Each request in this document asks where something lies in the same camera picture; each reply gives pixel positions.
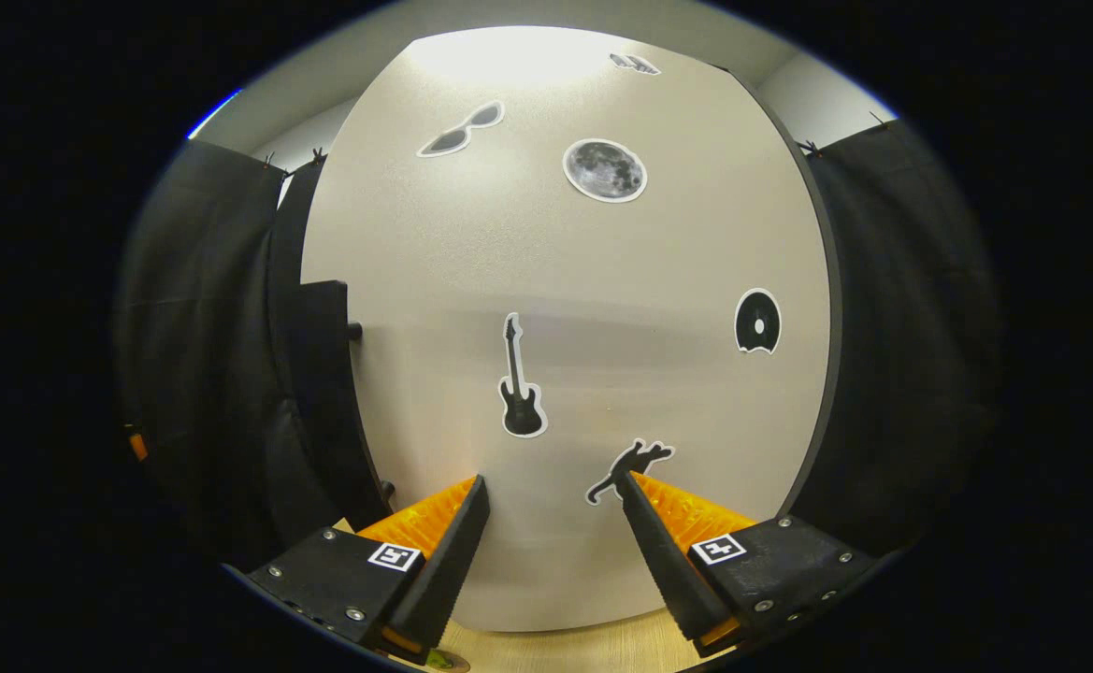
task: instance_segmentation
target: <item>sunglasses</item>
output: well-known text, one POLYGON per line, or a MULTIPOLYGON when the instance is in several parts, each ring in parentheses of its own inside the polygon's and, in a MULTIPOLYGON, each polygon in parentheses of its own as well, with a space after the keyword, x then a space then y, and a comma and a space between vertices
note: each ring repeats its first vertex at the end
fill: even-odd
POLYGON ((637 72, 646 74, 658 74, 662 72, 658 68, 654 68, 649 61, 640 59, 638 56, 624 55, 624 57, 622 57, 620 55, 609 55, 609 57, 613 63, 618 64, 618 68, 631 68, 635 69, 637 72))
POLYGON ((504 119, 504 103, 492 101, 482 104, 479 109, 468 115, 468 119, 450 131, 444 132, 425 147, 418 151, 419 157, 440 157, 462 150, 470 142, 470 129, 495 127, 504 119))

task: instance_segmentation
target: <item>black panel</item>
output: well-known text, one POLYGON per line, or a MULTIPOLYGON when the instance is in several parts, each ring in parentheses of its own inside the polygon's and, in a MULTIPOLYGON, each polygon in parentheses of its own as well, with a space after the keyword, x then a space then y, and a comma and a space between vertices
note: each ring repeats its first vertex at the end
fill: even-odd
POLYGON ((359 531, 391 515, 391 507, 380 494, 355 402, 349 340, 359 334, 348 324, 346 286, 301 285, 309 209, 324 165, 320 157, 299 167, 277 212, 269 318, 281 387, 299 412, 304 456, 336 512, 331 521, 294 516, 313 526, 344 516, 359 531))
POLYGON ((729 618, 729 610, 683 558, 682 551, 671 540, 649 498, 645 497, 631 473, 619 474, 618 492, 623 496, 624 517, 633 529, 633 538, 637 540, 645 565, 650 569, 667 611, 675 619, 683 637, 687 640, 700 638, 725 623, 729 618))
POLYGON ((268 589, 265 589, 256 583, 254 579, 248 578, 248 576, 244 575, 242 570, 237 569, 237 567, 223 563, 221 564, 221 568, 226 572, 226 575, 230 576, 231 579, 244 589, 247 589, 251 595, 255 595, 256 599, 262 601, 263 604, 277 610, 277 612, 282 614, 282 616, 292 618, 296 624, 306 627, 308 631, 318 635, 319 638, 326 639, 329 644, 333 644, 333 646, 338 646, 344 649, 344 651, 350 652, 351 656, 366 661, 371 668, 375 668, 375 670, 392 670, 392 672, 400 673, 408 672, 409 668, 406 668, 404 664, 392 661, 388 659, 388 657, 361 646, 361 644, 355 644, 353 640, 342 637, 342 635, 337 630, 337 627, 336 630, 329 630, 325 624, 318 624, 312 618, 306 618, 304 614, 298 613, 292 605, 286 605, 284 601, 277 598, 272 592, 269 592, 268 589))
POLYGON ((733 607, 750 644, 766 642, 835 605, 872 566, 867 554, 797 517, 786 521, 786 528, 777 520, 761 522, 730 533, 730 541, 703 542, 687 552, 717 597, 733 607), (712 562, 698 547, 709 550, 705 554, 712 562), (725 558, 716 558, 717 551, 729 548, 725 558))
MULTIPOLYGON (((434 557, 425 564, 422 575, 413 580, 413 586, 389 618, 388 625, 395 631, 423 646, 421 652, 401 651, 406 659, 425 663, 430 648, 437 646, 443 638, 463 580, 468 578, 470 562, 479 547, 487 515, 487 485, 483 476, 478 475, 450 528, 443 534, 434 557)), ((391 649, 391 644, 385 644, 385 648, 391 649)))
POLYGON ((380 566, 369 560, 380 547, 392 548, 324 528, 249 577, 304 618, 372 648, 397 597, 425 564, 421 553, 393 548, 404 555, 402 562, 380 566))
MULTIPOLYGON (((346 320, 346 285, 310 282, 287 296, 285 329, 295 400, 309 438, 309 461, 338 511, 355 531, 391 515, 359 417, 346 320)), ((366 336, 359 347, 366 347, 366 336)))
POLYGON ((808 158, 842 282, 837 395, 791 512, 872 555, 961 488, 999 387, 999 311, 977 223, 905 123, 808 158))

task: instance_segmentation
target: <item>ceiling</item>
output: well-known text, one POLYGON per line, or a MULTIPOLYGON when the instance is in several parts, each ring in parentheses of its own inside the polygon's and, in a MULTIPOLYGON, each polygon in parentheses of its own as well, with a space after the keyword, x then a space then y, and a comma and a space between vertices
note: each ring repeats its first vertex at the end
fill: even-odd
POLYGON ((336 29, 244 86, 199 138, 248 153, 303 120, 357 97, 392 57, 428 35, 500 25, 593 29, 721 66, 750 84, 797 47, 690 0, 403 0, 336 29))

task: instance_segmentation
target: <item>black curtain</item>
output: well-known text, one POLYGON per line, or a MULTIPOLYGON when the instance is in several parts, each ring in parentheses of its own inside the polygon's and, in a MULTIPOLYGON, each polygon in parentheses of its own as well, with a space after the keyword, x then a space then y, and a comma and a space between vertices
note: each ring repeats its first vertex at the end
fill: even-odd
POLYGON ((144 465, 197 545, 246 570, 340 517, 303 454, 269 324, 283 179, 187 142, 132 226, 115 295, 124 417, 143 432, 144 465))
POLYGON ((995 423, 998 296, 947 167, 896 120, 807 157, 841 272, 841 369, 791 512, 871 554, 961 488, 995 423))
MULTIPOLYGON (((326 156, 294 172, 275 214, 269 252, 269 319, 281 388, 294 401, 306 461, 277 463, 277 472, 307 464, 320 493, 355 531, 391 515, 380 489, 355 400, 342 282, 301 285, 309 209, 326 156)), ((306 520, 309 515, 299 515, 306 520)))

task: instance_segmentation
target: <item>black border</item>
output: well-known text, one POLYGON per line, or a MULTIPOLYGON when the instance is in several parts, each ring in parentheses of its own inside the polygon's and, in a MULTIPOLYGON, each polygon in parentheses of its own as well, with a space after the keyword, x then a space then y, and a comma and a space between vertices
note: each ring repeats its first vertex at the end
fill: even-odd
POLYGON ((842 276, 841 265, 837 262, 837 244, 836 238, 833 238, 832 224, 828 221, 828 210, 824 206, 823 198, 820 197, 816 180, 812 177, 812 169, 808 166, 807 158, 803 158, 802 151, 795 144, 791 134, 783 126, 781 120, 778 119, 778 115, 774 114, 772 107, 740 76, 734 74, 733 71, 730 71, 728 68, 721 68, 721 66, 713 66, 713 68, 730 73, 733 80, 738 81, 738 84, 747 90, 747 94, 750 94, 750 97, 753 98, 754 103, 759 104, 761 110, 766 114, 767 118, 774 125, 774 131, 779 133, 783 144, 791 153, 791 158, 794 158, 795 165, 799 168, 799 175, 803 176, 803 185, 808 189, 808 197, 812 200, 812 209, 815 210, 816 223, 820 225, 820 239, 824 243, 824 264, 828 271, 828 367, 824 370, 824 393, 820 397, 820 411, 816 416, 816 425, 812 429, 812 439, 808 442, 808 451, 803 454, 803 462, 799 465, 799 472, 795 474, 795 481, 791 482, 791 489, 788 491, 788 495, 786 495, 781 507, 779 507, 776 513, 776 516, 783 516, 791 511, 791 507, 795 506, 795 501, 799 498, 799 491, 803 489, 803 484, 808 481, 808 474, 812 472, 812 464, 816 462, 820 445, 824 441, 824 433, 828 429, 828 417, 832 416, 833 400, 837 395, 837 375, 841 370, 842 357, 842 276))
MULTIPOLYGON (((345 639, 341 635, 329 631, 328 629, 326 629, 326 627, 316 624, 312 618, 304 618, 302 616, 298 616, 298 614, 295 613, 293 609, 289 607, 289 605, 284 605, 284 601, 281 601, 277 597, 272 595, 272 592, 266 591, 263 587, 257 585, 254 579, 248 578, 247 575, 244 575, 243 571, 239 571, 234 566, 230 566, 230 564, 223 563, 221 564, 221 568, 232 579, 242 585, 244 589, 247 589, 247 592, 249 592, 250 595, 255 597, 256 599, 259 599, 263 604, 273 609, 277 613, 280 613, 281 617, 284 618, 285 622, 289 622, 291 624, 297 624, 303 630, 307 631, 307 634, 314 634, 318 636, 318 638, 326 640, 326 642, 331 644, 333 647, 341 648, 344 651, 349 651, 350 654, 353 654, 355 657, 361 657, 363 661, 367 661, 367 663, 376 665, 376 668, 378 668, 379 670, 395 670, 396 672, 400 672, 401 670, 410 670, 406 668, 404 664, 389 661, 387 657, 376 654, 376 652, 371 651, 369 649, 363 648, 361 646, 357 646, 356 644, 351 642, 351 640, 345 639)), ((351 663, 359 664, 361 662, 351 661, 351 663)))

